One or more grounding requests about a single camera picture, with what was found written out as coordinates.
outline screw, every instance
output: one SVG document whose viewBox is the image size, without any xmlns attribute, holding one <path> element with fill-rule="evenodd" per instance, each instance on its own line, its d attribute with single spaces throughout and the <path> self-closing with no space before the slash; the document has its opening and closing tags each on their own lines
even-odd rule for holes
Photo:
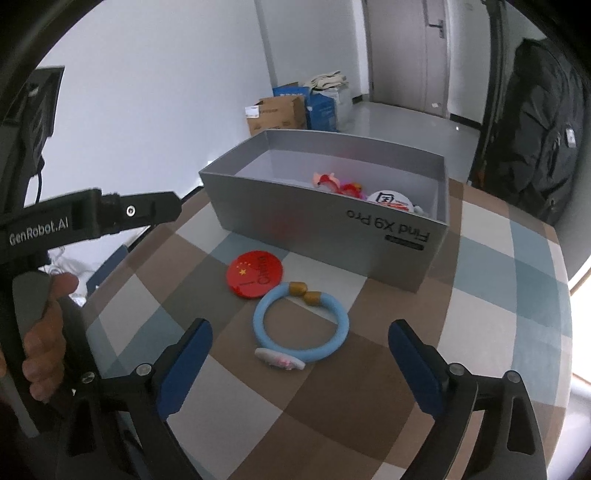
<svg viewBox="0 0 591 480">
<path fill-rule="evenodd" d="M 150 364 L 141 364 L 138 368 L 135 369 L 135 373 L 137 373 L 140 377 L 145 377 L 152 371 L 152 365 Z"/>
<path fill-rule="evenodd" d="M 82 376 L 80 377 L 80 381 L 85 384 L 92 382 L 94 379 L 95 379 L 94 372 L 86 372 L 85 374 L 82 374 Z"/>
<path fill-rule="evenodd" d="M 521 382 L 521 375 L 513 370 L 507 372 L 507 379 L 513 383 Z"/>
<path fill-rule="evenodd" d="M 463 365 L 460 364 L 450 364 L 449 372 L 451 374 L 457 375 L 458 377 L 461 377 L 464 373 L 466 373 L 466 369 Z"/>
</svg>

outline brown cardboard box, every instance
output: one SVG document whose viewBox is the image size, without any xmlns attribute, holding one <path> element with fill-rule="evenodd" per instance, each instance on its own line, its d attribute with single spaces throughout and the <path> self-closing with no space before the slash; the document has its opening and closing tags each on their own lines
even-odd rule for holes
<svg viewBox="0 0 591 480">
<path fill-rule="evenodd" d="M 252 136 L 268 128 L 307 129 L 304 97 L 262 98 L 256 105 L 247 107 L 246 121 Z"/>
</svg>

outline red toy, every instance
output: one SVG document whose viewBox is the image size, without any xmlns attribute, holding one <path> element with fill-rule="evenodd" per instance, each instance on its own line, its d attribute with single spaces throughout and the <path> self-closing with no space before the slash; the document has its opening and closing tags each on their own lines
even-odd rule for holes
<svg viewBox="0 0 591 480">
<path fill-rule="evenodd" d="M 275 288 L 283 277 L 281 261 L 269 252 L 254 250 L 240 255 L 228 267 L 226 281 L 245 299 L 257 299 Z"/>
<path fill-rule="evenodd" d="M 322 175 L 314 173 L 314 176 L 312 177 L 312 185 L 317 188 L 324 187 L 331 193 L 338 193 L 340 195 L 346 195 L 347 197 L 354 197 L 361 200 L 366 199 L 359 183 L 346 183 L 341 186 L 339 179 L 335 177 L 334 173 L 331 173 L 330 175 L 326 173 Z"/>
</svg>

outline table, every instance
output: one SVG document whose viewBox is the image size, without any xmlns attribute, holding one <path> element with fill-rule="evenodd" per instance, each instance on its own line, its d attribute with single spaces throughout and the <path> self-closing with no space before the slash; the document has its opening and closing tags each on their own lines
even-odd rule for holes
<svg viewBox="0 0 591 480">
<path fill-rule="evenodd" d="M 104 377 L 154 362 L 196 317 L 214 344 L 183 408 L 168 419 L 206 480 L 399 478 L 433 424 L 416 406 L 387 347 L 405 318 L 447 362 L 474 374 L 519 371 L 550 460 L 571 376 L 566 269 L 554 229 L 484 192 L 450 182 L 450 231 L 418 293 L 224 231 L 205 191 L 177 222 L 157 227 L 83 309 Z M 239 254 L 266 249 L 284 281 L 305 281 L 348 309 L 348 339 L 304 371 L 279 371 L 254 357 L 255 300 L 225 284 Z M 282 299 L 267 313 L 269 335 L 291 348 L 324 343 L 330 314 Z M 450 472 L 459 479 L 482 416 L 472 416 Z"/>
</svg>

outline hand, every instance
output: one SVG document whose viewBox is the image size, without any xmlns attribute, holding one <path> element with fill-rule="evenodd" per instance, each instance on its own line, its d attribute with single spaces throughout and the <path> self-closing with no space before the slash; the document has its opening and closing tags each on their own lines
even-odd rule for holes
<svg viewBox="0 0 591 480">
<path fill-rule="evenodd" d="M 30 392 L 35 400 L 49 400 L 64 379 L 66 340 L 57 299 L 75 292 L 77 288 L 78 279 L 70 273 L 53 277 L 45 314 L 25 335 L 23 343 L 27 359 L 22 364 L 22 372 L 31 382 Z M 0 378 L 6 371 L 6 361 L 0 351 Z"/>
</svg>

